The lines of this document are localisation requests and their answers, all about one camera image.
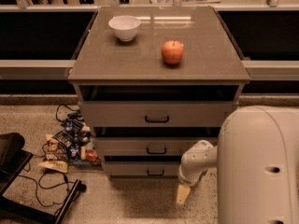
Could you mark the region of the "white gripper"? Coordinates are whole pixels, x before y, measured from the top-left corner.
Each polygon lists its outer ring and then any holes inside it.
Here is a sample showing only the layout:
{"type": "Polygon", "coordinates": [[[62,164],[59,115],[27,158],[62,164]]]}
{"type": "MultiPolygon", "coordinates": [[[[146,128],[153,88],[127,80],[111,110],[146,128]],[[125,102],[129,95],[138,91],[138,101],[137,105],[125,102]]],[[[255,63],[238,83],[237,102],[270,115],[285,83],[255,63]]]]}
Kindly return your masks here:
{"type": "Polygon", "coordinates": [[[176,203],[185,204],[191,192],[190,187],[199,181],[203,172],[216,165],[217,148],[207,140],[200,140],[188,149],[182,155],[178,168],[178,180],[182,184],[178,185],[176,203]]]}

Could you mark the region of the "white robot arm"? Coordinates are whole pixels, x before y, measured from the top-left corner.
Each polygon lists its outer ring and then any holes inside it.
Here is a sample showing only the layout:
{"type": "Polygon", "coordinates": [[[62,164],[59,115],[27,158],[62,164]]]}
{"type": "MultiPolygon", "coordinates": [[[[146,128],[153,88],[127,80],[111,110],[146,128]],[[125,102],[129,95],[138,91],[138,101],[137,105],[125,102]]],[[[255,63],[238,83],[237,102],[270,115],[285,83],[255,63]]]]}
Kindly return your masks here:
{"type": "Polygon", "coordinates": [[[186,151],[178,179],[193,186],[217,169],[219,224],[299,224],[298,164],[299,109],[254,105],[223,122],[216,146],[186,151]]]}

